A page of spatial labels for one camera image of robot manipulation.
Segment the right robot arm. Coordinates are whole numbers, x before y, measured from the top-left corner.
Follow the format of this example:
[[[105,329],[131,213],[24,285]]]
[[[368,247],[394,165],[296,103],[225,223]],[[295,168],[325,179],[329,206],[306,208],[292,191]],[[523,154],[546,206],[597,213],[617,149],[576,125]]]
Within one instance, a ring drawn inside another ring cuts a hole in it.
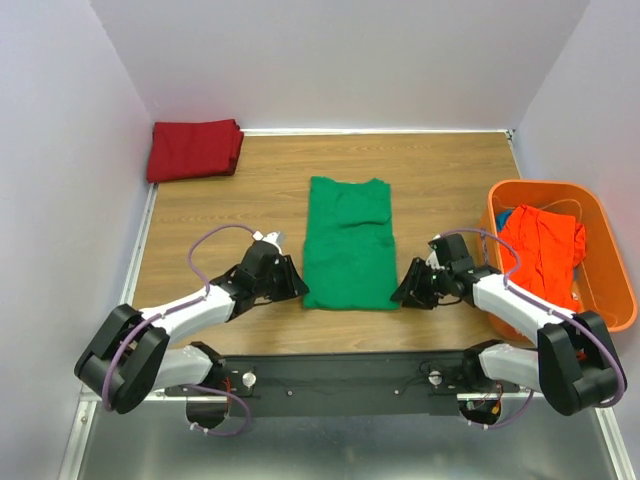
[[[480,392],[506,381],[541,393],[558,413],[615,406],[627,380],[604,319],[594,311],[574,312],[512,282],[512,270],[477,265],[456,229],[435,236],[431,254],[416,257],[391,299],[404,307],[432,310],[443,298],[465,302],[514,328],[533,349],[502,342],[466,352],[460,379]]]

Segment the green t-shirt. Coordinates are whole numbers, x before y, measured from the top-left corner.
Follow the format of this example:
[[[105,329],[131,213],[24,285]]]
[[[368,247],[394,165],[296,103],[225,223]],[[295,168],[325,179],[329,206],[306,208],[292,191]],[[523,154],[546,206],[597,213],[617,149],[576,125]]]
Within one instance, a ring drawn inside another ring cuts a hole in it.
[[[392,311],[398,286],[391,186],[311,178],[303,248],[307,309]]]

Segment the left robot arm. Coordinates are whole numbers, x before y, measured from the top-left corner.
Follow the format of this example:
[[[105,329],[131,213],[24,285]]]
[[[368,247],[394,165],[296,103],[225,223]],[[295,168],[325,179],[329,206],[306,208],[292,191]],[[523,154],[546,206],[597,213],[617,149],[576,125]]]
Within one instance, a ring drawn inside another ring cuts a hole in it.
[[[239,264],[191,295],[143,310],[115,307],[80,355],[74,375],[119,414],[155,390],[189,384],[201,395],[212,394],[222,380],[214,354],[198,346],[169,347],[237,318],[261,298],[280,302],[308,292],[278,243],[256,240]]]

